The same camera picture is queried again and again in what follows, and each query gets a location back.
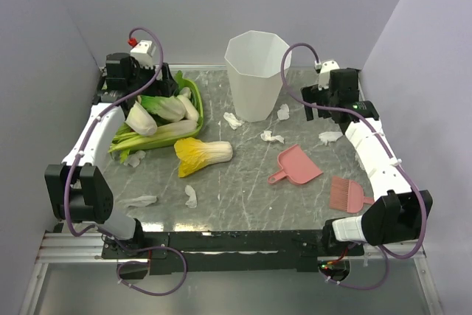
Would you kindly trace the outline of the paper scrap edge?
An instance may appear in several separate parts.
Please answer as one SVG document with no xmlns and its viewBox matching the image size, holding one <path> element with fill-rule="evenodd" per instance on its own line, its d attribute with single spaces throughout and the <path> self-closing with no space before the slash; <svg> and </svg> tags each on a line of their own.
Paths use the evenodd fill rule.
<svg viewBox="0 0 472 315">
<path fill-rule="evenodd" d="M 330 143 L 337 142 L 342 137 L 343 133 L 340 131 L 325 131 L 319 134 L 319 140 L 326 146 Z"/>
</svg>

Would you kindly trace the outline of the pink dustpan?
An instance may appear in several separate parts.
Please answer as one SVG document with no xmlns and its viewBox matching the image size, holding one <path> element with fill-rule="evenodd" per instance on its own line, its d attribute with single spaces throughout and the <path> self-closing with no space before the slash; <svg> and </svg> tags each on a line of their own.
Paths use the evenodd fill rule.
<svg viewBox="0 0 472 315">
<path fill-rule="evenodd" d="M 280 170 L 268 177 L 269 184 L 282 179 L 295 185 L 306 184 L 322 175 L 321 169 L 308 157 L 299 145 L 293 145 L 277 157 Z"/>
</svg>

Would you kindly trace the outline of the pink hand brush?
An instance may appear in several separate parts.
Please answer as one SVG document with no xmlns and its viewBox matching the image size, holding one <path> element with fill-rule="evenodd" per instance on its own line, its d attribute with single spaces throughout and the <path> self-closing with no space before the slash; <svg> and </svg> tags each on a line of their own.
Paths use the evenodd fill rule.
<svg viewBox="0 0 472 315">
<path fill-rule="evenodd" d="M 363 187 L 357 182 L 334 176 L 331 180 L 329 208 L 355 214 L 365 204 L 373 205 L 375 200 L 364 195 Z"/>
</svg>

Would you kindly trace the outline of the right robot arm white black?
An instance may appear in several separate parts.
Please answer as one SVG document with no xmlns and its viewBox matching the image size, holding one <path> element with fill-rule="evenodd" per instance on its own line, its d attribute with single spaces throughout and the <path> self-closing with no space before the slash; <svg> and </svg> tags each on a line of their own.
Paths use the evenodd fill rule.
<svg viewBox="0 0 472 315">
<path fill-rule="evenodd" d="M 333 183 L 330 202 L 338 207 L 356 207 L 349 218 L 329 220 L 323 228 L 322 246 L 338 255 L 348 243 L 368 243 L 383 251 L 387 245 L 415 240 L 404 258 L 410 258 L 423 245 L 426 222 L 433 200 L 406 175 L 383 131 L 380 116 L 370 101 L 360 99 L 358 70 L 341 69 L 335 61 L 318 66 L 317 84 L 302 88 L 307 120 L 315 116 L 331 118 L 354 147 L 359 164 L 368 176 L 373 197 L 367 198 L 354 183 Z"/>
</svg>

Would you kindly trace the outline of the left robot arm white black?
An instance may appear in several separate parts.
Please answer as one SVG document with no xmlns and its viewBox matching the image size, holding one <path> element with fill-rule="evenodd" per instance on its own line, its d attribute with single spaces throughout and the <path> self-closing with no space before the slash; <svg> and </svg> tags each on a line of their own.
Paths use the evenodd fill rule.
<svg viewBox="0 0 472 315">
<path fill-rule="evenodd" d="M 52 211 L 73 236 L 95 229 L 129 257 L 144 252 L 141 223 L 114 209 L 113 193 L 100 167 L 118 128 L 131 116 L 136 97 L 167 97 L 177 88 L 165 62 L 147 66 L 136 55 L 117 52 L 107 56 L 78 141 L 60 164 L 48 165 L 44 173 Z"/>
</svg>

